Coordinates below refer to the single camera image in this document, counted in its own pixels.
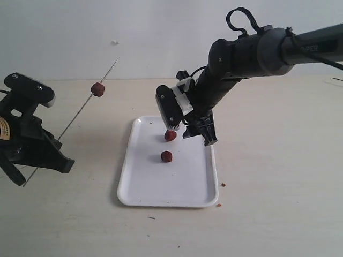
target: robotic arm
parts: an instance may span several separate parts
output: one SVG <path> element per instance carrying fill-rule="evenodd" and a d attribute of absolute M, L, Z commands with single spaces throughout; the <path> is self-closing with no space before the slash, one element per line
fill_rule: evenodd
<path fill-rule="evenodd" d="M 248 35 L 236 28 L 230 18 L 241 11 L 256 31 Z M 291 28 L 259 27 L 252 14 L 239 7 L 226 16 L 228 26 L 242 34 L 235 41 L 218 39 L 208 55 L 208 64 L 195 81 L 187 71 L 180 71 L 173 88 L 161 85 L 156 89 L 156 101 L 165 126 L 178 130 L 186 125 L 183 138 L 202 135 L 205 146 L 217 141 L 212 109 L 242 79 L 280 76 L 295 64 L 325 63 L 343 70 L 343 24 L 295 36 Z"/>

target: table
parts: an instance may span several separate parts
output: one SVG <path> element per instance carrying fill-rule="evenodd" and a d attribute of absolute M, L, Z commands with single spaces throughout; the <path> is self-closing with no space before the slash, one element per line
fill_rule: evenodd
<path fill-rule="evenodd" d="M 132 121 L 175 82 L 106 81 L 61 139 L 70 173 L 39 169 L 24 188 L 0 173 L 0 256 L 341 256 L 343 82 L 329 76 L 245 80 L 216 106 L 221 207 L 118 201 Z M 45 83 L 56 103 L 35 114 L 58 136 L 94 81 Z"/>

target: white wall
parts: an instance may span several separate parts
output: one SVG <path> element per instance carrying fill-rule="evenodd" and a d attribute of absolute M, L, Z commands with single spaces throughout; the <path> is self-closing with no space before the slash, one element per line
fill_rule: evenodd
<path fill-rule="evenodd" d="M 296 34 L 339 24 L 343 13 L 341 0 L 1 0 L 0 78 L 97 79 L 118 56 L 110 78 L 173 78 L 205 65 L 216 39 L 237 38 L 225 17 L 238 6 L 260 26 Z M 248 26 L 242 14 L 233 19 Z M 290 75 L 338 72 L 311 64 Z"/>

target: meat piece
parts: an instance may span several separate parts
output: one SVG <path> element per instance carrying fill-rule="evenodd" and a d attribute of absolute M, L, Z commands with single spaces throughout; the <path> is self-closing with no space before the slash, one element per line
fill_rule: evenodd
<path fill-rule="evenodd" d="M 169 151 L 164 151 L 161 153 L 161 159 L 163 162 L 171 162 L 173 160 L 173 155 Z"/>
<path fill-rule="evenodd" d="M 166 132 L 165 132 L 165 140 L 167 141 L 167 142 L 170 142 L 170 141 L 173 141 L 175 138 L 176 138 L 176 132 L 175 131 L 173 131 L 173 130 L 167 130 Z"/>
<path fill-rule="evenodd" d="M 97 82 L 91 87 L 91 92 L 93 93 L 93 95 L 100 97 L 103 95 L 103 92 L 105 92 L 105 86 Z"/>

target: white tray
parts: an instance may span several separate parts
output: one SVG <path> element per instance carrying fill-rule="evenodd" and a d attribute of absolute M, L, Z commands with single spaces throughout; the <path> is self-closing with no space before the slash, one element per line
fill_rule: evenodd
<path fill-rule="evenodd" d="M 166 142 L 161 117 L 142 116 L 133 123 L 118 186 L 120 202 L 128 206 L 208 207 L 218 199 L 213 146 L 202 136 Z M 161 153 L 172 152 L 163 163 Z"/>

